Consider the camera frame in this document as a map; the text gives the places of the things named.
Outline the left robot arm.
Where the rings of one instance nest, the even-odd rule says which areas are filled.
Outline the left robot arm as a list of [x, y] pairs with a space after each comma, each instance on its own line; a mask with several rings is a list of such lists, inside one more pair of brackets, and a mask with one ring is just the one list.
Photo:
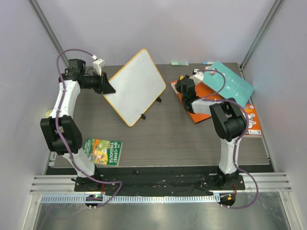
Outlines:
[[64, 157], [77, 172], [73, 179], [76, 191], [97, 191], [102, 179], [94, 163], [83, 150], [82, 134], [73, 120], [73, 112], [82, 89], [94, 90], [97, 94], [115, 93], [107, 75], [102, 71], [105, 60], [93, 58], [94, 72], [86, 73], [85, 61], [70, 59], [69, 66], [59, 77], [59, 94], [55, 106], [40, 127], [51, 152]]

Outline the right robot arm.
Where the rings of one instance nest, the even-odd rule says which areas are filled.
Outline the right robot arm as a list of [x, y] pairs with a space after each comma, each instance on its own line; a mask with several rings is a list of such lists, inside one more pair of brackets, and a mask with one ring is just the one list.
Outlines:
[[216, 134], [221, 140], [221, 157], [214, 186], [228, 189], [239, 178], [237, 155], [240, 141], [246, 132], [247, 119], [233, 99], [204, 99], [196, 94], [196, 85], [189, 76], [180, 76], [175, 89], [181, 94], [186, 111], [210, 115]]

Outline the yellow framed whiteboard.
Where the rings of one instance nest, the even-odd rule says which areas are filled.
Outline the yellow framed whiteboard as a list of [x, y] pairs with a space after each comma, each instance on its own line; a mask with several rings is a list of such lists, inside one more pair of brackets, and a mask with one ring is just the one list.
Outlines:
[[147, 49], [140, 50], [109, 83], [115, 93], [104, 97], [125, 124], [132, 127], [166, 89], [166, 83]]

